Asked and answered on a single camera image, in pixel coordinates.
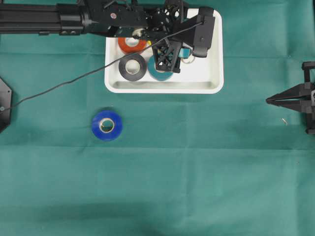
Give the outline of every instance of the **tape roll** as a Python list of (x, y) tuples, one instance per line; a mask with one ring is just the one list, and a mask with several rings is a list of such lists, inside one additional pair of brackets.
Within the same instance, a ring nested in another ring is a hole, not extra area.
[(147, 63), (142, 56), (135, 54), (120, 60), (119, 72), (126, 80), (138, 81), (146, 74)]
[(149, 59), (148, 70), (151, 76), (158, 81), (166, 81), (173, 75), (172, 72), (157, 71), (154, 56), (150, 57)]
[(118, 38), (118, 45), (120, 49), (125, 53), (125, 54), (130, 54), (130, 53), (137, 53), (143, 50), (146, 45), (147, 41), (145, 40), (139, 40), (138, 44), (134, 46), (129, 46), (126, 43), (126, 40), (128, 39), (133, 39), (133, 38)]
[(120, 136), (123, 130), (122, 118), (112, 111), (98, 113), (92, 121), (92, 132), (103, 141), (112, 141)]

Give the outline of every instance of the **black mount plate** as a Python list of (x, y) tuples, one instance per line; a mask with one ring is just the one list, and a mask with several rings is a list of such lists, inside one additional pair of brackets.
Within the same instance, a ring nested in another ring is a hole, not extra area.
[[(12, 90), (0, 78), (0, 112), (3, 108), (11, 106)], [(0, 113), (0, 133), (10, 125), (11, 110)]]

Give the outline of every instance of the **screw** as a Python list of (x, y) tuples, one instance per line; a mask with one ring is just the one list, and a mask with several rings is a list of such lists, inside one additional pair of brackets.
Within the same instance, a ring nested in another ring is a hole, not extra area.
[(117, 18), (117, 15), (113, 12), (110, 14), (110, 17), (115, 20)]

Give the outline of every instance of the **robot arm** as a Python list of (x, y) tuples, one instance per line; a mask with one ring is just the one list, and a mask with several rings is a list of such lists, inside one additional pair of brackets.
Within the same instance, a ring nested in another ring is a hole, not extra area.
[(153, 47), (156, 67), (180, 73), (179, 52), (183, 44), (196, 57), (204, 58), (211, 47), (215, 18), (213, 9), (201, 7), (187, 19), (188, 5), (166, 0), (164, 5), (117, 3), (119, 0), (78, 0), (77, 4), (26, 5), (0, 3), (0, 34), (36, 33), (62, 36), (93, 33), (105, 37), (134, 37), (159, 41), (168, 34), (201, 25), (168, 38)]

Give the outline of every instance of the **black tape roll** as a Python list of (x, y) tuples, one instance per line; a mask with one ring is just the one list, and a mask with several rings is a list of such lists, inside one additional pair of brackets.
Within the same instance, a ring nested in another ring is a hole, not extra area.
[(139, 54), (121, 59), (119, 62), (120, 74), (126, 80), (132, 82), (142, 79), (147, 72), (147, 68), (146, 61)]

